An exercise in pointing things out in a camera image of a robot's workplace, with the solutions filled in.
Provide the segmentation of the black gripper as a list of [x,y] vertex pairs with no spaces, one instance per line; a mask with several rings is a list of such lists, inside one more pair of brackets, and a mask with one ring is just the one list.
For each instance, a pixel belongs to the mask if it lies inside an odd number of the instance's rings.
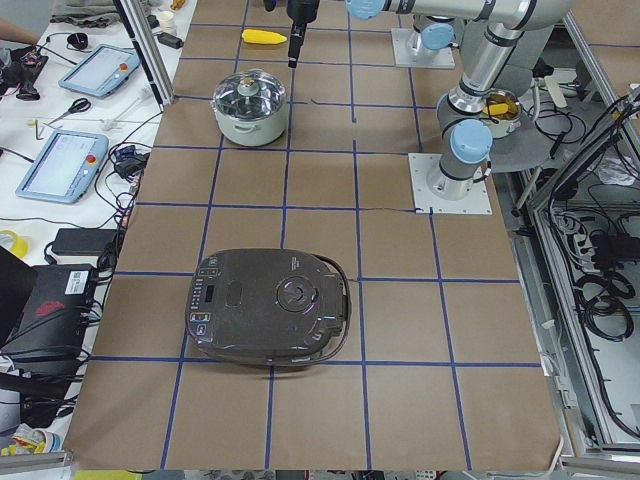
[[286,13],[291,19],[288,47],[288,67],[296,69],[300,51],[306,35],[306,24],[316,20],[319,9],[319,0],[288,0]]

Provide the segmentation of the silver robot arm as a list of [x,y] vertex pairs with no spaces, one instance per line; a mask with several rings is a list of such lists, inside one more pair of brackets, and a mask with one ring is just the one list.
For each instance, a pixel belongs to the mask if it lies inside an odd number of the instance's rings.
[[554,25],[572,8],[572,1],[348,1],[348,12],[369,20],[384,11],[485,21],[474,58],[464,67],[457,86],[437,107],[443,153],[426,174],[436,196],[451,201],[464,198],[474,174],[489,156],[493,137],[479,119],[495,80],[525,31]]
[[[295,69],[304,44],[307,26],[317,18],[319,1],[288,1],[286,14],[292,22],[288,66]],[[453,69],[451,47],[455,40],[454,19],[444,16],[413,15],[411,29],[392,28],[395,65],[430,69]]]

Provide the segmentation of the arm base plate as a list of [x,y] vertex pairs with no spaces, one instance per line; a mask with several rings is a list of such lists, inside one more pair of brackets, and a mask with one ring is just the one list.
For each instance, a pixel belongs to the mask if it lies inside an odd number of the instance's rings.
[[414,210],[424,214],[491,215],[486,178],[477,166],[471,179],[452,180],[440,169],[440,154],[410,153]]
[[397,67],[427,69],[455,67],[450,47],[454,40],[454,29],[449,24],[432,24],[422,32],[393,28],[391,37]]

